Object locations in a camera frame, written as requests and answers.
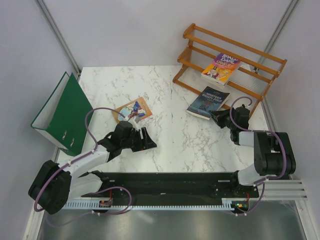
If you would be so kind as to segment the dark blue Nineteen Eighty-Four book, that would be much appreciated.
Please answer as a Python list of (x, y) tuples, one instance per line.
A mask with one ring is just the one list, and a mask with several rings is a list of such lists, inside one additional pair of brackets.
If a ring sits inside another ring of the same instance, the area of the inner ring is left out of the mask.
[(229, 99), (230, 93), (216, 90), (207, 86), (201, 94), (187, 108), (186, 112), (205, 119), (210, 120), (211, 112), (218, 111)]

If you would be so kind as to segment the purple orange Roald Dahl book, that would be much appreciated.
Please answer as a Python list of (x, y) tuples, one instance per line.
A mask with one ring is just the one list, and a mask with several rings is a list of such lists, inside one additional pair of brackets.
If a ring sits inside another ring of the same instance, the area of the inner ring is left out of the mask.
[(219, 53), (201, 75), (213, 78), (216, 82), (226, 85), (232, 74), (240, 67), (241, 61), (225, 53)]

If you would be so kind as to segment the red Treehouse book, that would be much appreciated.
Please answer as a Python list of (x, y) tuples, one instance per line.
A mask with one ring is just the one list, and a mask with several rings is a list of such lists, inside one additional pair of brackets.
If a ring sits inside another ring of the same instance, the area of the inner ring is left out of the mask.
[(219, 82), (216, 82), (213, 78), (205, 76), (205, 75), (201, 75), (201, 78), (221, 90), (227, 90), (230, 87), (228, 84), (223, 85)]

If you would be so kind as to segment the tan illustrated book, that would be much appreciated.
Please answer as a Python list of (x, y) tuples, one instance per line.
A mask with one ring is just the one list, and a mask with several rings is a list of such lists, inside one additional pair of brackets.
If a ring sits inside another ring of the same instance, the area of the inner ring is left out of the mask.
[(147, 105), (143, 97), (139, 97), (112, 112), (112, 115), (117, 123), (128, 120), (133, 117), (139, 117), (141, 120), (152, 115), (152, 111)]

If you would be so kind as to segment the green lever arch file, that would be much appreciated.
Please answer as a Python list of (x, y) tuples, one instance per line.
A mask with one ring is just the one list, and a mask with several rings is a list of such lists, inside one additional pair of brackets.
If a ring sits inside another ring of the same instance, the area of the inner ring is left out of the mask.
[(31, 127), (69, 156), (82, 152), (85, 117), (93, 109), (73, 74), (65, 72)]

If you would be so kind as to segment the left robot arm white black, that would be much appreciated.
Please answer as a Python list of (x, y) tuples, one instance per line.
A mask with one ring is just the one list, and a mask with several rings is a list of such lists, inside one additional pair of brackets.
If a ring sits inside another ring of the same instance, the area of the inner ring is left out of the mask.
[(53, 215), (67, 201), (85, 194), (95, 193), (99, 197), (110, 191), (108, 182), (94, 174), (85, 176), (89, 170), (118, 157), (122, 150), (140, 152), (156, 148), (145, 127), (135, 122), (120, 121), (114, 131), (99, 140), (92, 150), (81, 153), (64, 165), (46, 161), (31, 184), (28, 195), (42, 211)]

